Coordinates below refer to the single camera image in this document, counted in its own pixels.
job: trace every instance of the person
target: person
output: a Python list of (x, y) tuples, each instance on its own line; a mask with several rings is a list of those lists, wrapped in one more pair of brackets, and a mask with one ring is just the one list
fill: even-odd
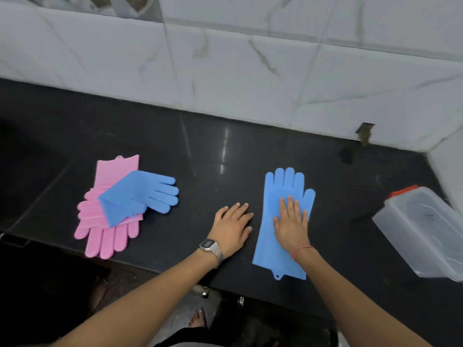
[[(247, 208), (246, 203), (235, 204), (215, 214), (207, 239), (217, 244), (223, 258), (240, 250), (252, 230), (247, 224), (253, 214), (246, 213)], [(307, 211), (303, 210), (301, 216), (297, 201), (289, 196), (286, 205), (281, 198), (280, 218), (274, 218), (276, 239), (307, 273), (351, 347), (430, 347), (325, 262), (310, 245), (307, 225)], [(182, 297), (220, 263), (215, 252), (197, 249), (165, 273), (90, 317), (54, 346), (146, 347)], [(205, 328), (203, 321), (204, 312), (199, 312), (192, 319), (191, 328)], [(179, 342), (182, 341), (177, 338), (164, 346)]]

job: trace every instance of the blue glove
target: blue glove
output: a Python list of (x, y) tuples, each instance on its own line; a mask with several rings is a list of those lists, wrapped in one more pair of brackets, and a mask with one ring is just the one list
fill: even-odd
[(294, 201), (299, 201), (301, 213), (307, 210), (307, 214), (310, 215), (315, 191), (309, 189), (304, 193), (304, 174), (295, 175), (293, 168), (287, 168), (286, 171), (278, 168), (275, 177), (273, 173), (265, 175), (262, 223), (252, 264), (270, 269), (276, 280), (280, 280), (283, 275), (305, 280), (304, 270), (292, 260), (275, 237), (273, 217), (280, 218), (280, 198), (284, 197), (287, 204), (288, 195), (291, 195)]
[(171, 186), (175, 178), (135, 170), (114, 184), (98, 199), (111, 227), (128, 216), (144, 213), (149, 207), (167, 213), (178, 203), (178, 188)]

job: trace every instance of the wall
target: wall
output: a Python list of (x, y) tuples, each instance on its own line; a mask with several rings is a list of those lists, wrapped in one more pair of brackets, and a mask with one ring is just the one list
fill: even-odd
[(428, 154), (453, 208), (463, 215), (463, 126)]
[(0, 2), (0, 76), (416, 151), (463, 124), (463, 0), (159, 1)]

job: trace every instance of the transparent plastic container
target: transparent plastic container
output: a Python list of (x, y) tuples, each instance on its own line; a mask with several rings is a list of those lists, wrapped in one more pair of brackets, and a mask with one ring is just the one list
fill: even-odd
[(463, 281), (463, 217), (433, 191), (394, 196), (373, 221), (418, 276)]

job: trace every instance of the red thread bracelet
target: red thread bracelet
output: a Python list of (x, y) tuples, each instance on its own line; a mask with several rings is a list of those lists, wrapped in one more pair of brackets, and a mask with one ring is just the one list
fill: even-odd
[(308, 243), (303, 243), (301, 245), (297, 245), (296, 247), (293, 248), (293, 250), (291, 251), (291, 258), (294, 260), (294, 257), (297, 255), (298, 251), (302, 248), (307, 248), (307, 247), (311, 247), (311, 248), (314, 248), (312, 245), (309, 245)]

